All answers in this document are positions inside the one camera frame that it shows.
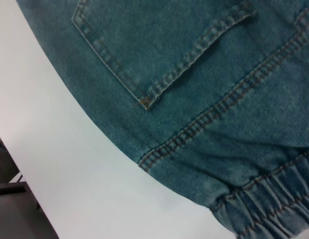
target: white table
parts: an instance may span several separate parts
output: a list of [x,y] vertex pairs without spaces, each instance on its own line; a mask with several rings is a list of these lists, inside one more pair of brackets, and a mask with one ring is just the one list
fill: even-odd
[[234,238],[103,135],[13,0],[0,0],[0,136],[60,239]]

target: elastic waistband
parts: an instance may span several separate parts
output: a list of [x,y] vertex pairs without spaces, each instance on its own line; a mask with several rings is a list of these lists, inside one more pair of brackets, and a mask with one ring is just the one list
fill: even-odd
[[211,209],[240,239],[286,239],[309,227],[309,151]]

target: blue denim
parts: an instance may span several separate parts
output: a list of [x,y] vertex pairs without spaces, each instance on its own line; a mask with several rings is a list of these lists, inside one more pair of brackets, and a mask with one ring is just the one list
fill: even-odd
[[309,0],[18,0],[131,160],[240,239],[309,227]]

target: back pocket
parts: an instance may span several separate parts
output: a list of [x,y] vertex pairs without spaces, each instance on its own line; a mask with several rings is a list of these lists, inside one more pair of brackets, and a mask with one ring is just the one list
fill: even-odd
[[221,34],[254,13],[246,0],[80,0],[72,21],[147,110]]

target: faded denim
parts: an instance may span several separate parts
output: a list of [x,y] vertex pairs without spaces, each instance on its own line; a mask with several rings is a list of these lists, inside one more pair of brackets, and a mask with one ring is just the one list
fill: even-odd
[[100,130],[240,239],[309,227],[309,0],[18,0]]

